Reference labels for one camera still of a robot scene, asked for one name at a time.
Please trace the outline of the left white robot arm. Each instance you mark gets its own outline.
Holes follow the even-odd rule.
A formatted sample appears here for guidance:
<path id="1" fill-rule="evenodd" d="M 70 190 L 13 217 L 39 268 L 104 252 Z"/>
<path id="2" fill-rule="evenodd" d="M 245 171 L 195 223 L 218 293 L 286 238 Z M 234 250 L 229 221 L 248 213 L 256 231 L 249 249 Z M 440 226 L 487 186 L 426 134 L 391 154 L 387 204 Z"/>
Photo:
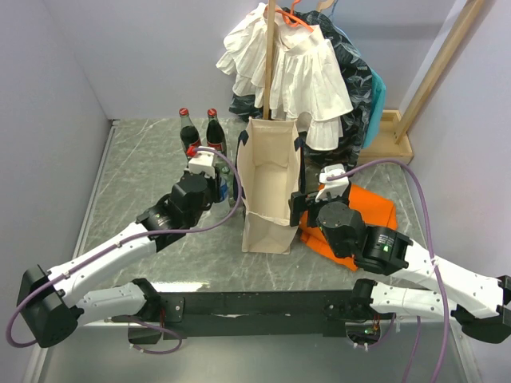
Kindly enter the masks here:
<path id="1" fill-rule="evenodd" d="M 220 185 L 214 166 L 190 165 L 168 194 L 110 240 L 48 270 L 39 265 L 26 270 L 15 313 L 27 324 L 33 342 L 49 348 L 79 326 L 107 317 L 155 318 L 160 295 L 146 279 L 106 290 L 96 287 L 130 263 L 198 232 L 202 214 L 220 200 Z"/>

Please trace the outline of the blue-cap plastic bottle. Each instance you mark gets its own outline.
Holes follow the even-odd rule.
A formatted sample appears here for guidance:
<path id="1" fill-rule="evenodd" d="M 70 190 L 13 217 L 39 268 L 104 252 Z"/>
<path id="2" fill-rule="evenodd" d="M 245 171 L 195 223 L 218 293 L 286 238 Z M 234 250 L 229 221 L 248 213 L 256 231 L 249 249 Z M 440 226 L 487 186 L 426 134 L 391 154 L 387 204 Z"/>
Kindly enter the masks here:
<path id="1" fill-rule="evenodd" d="M 222 203 L 223 205 L 228 204 L 228 198 L 229 198 L 228 183 L 227 183 L 227 180 L 223 176 L 220 177 L 219 196 L 220 196 L 219 203 Z"/>

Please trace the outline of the clear chang bottle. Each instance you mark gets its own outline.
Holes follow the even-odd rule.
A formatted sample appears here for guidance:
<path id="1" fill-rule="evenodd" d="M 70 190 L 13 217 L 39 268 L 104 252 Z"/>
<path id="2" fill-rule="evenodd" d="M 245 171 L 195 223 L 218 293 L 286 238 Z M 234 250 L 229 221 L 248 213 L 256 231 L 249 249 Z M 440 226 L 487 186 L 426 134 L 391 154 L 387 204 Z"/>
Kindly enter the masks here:
<path id="1" fill-rule="evenodd" d="M 228 174 L 225 176 L 227 186 L 228 186 L 228 202 L 230 207 L 234 207 L 236 204 L 238 186 L 236 182 L 236 178 L 233 174 Z"/>
<path id="2" fill-rule="evenodd" d="M 218 164 L 218 168 L 220 170 L 220 174 L 225 179 L 228 187 L 230 189 L 233 189 L 233 186 L 234 186 L 234 183 L 235 183 L 236 179 L 235 179 L 233 171 L 229 167 L 228 163 L 224 159 L 219 158 L 217 160 L 217 164 Z"/>

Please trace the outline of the coca-cola glass bottle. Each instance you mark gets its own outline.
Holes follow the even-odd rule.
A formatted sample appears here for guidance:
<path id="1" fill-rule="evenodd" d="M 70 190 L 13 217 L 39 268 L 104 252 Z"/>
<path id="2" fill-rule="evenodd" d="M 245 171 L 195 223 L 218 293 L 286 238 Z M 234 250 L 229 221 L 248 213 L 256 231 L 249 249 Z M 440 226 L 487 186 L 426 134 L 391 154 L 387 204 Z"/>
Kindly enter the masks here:
<path id="1" fill-rule="evenodd" d="M 179 116 L 181 145 L 187 160 L 190 160 L 193 157 L 193 153 L 189 151 L 189 148 L 198 148 L 201 146 L 200 134 L 196 126 L 192 123 L 187 108 L 179 109 Z"/>
<path id="2" fill-rule="evenodd" d="M 227 155 L 226 136 L 218 120 L 215 109 L 208 110 L 208 127 L 206 131 L 207 146 Z"/>

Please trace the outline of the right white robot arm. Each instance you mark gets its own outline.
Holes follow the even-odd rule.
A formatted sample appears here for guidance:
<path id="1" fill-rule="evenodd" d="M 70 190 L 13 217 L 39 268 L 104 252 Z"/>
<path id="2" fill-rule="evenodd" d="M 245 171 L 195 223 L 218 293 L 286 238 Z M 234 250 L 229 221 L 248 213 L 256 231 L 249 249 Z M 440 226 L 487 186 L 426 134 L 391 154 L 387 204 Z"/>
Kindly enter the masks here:
<path id="1" fill-rule="evenodd" d="M 413 283 L 402 288 L 359 279 L 341 312 L 349 320 L 372 314 L 454 320 L 480 342 L 510 336 L 510 277 L 486 277 L 434 255 L 400 233 L 394 204 L 353 184 L 289 200 L 290 223 L 315 252 L 349 270 Z"/>

